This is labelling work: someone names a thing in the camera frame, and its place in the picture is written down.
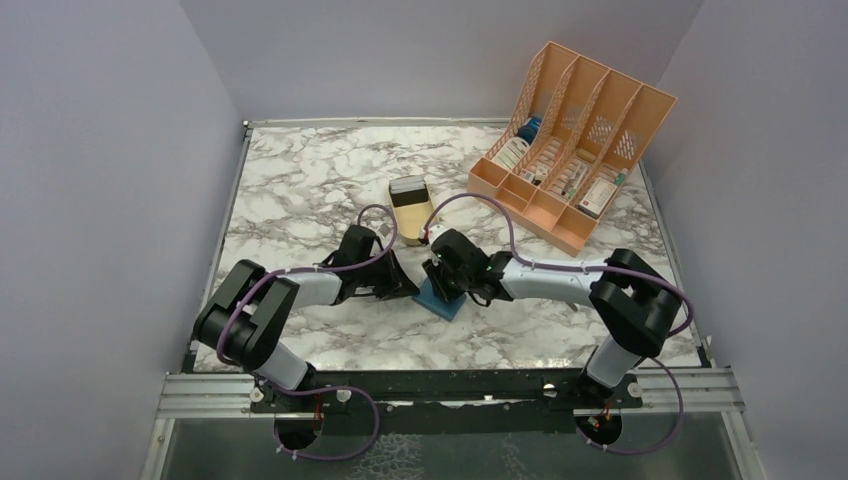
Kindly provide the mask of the blue card holder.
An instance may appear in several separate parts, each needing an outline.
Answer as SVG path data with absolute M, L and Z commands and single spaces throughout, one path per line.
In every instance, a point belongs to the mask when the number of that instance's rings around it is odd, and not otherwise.
M 419 293 L 412 298 L 418 306 L 446 321 L 452 321 L 456 317 L 466 299 L 467 296 L 462 294 L 457 299 L 449 302 L 441 300 L 436 295 L 429 279 L 425 279 L 421 283 Z

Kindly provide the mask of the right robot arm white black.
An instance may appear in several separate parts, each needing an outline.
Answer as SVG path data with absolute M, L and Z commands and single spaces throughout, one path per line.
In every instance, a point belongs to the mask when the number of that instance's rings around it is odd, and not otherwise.
M 422 266 L 443 303 L 468 296 L 483 307 L 542 299 L 593 308 L 608 336 L 576 383 L 579 398 L 592 407 L 612 399 L 629 370 L 661 352 L 682 306 L 670 284 L 628 249 L 579 265 L 521 260 L 511 251 L 487 254 L 459 231 L 440 226 L 424 242 L 431 256 Z

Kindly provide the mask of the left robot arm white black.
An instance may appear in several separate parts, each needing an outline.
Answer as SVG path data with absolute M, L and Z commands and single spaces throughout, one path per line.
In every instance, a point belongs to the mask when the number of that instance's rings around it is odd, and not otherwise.
M 281 341 L 289 314 L 354 297 L 391 300 L 419 293 L 392 251 L 374 251 L 381 245 L 375 231 L 351 225 L 339 248 L 316 267 L 265 280 L 264 267 L 240 260 L 201 309 L 192 338 L 217 348 L 225 335 L 226 360 L 276 384 L 279 401 L 302 410 L 313 401 L 315 386 L 307 377 L 311 365 Z

